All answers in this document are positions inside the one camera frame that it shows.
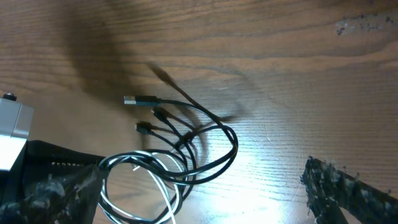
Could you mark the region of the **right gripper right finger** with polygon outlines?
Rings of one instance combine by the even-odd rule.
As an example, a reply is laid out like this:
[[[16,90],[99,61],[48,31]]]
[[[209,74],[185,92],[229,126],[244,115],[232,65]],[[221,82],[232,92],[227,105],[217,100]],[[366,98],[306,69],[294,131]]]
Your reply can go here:
[[[336,169],[333,164],[309,157],[300,180],[316,223],[347,223],[342,209],[360,223],[397,223],[396,198]]]

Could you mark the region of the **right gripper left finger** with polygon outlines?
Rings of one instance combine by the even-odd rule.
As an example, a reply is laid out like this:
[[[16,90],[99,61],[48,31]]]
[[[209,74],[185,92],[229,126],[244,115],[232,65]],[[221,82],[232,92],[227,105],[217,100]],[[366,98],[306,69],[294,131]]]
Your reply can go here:
[[[104,158],[27,141],[1,172],[1,224],[92,224],[108,171]]]

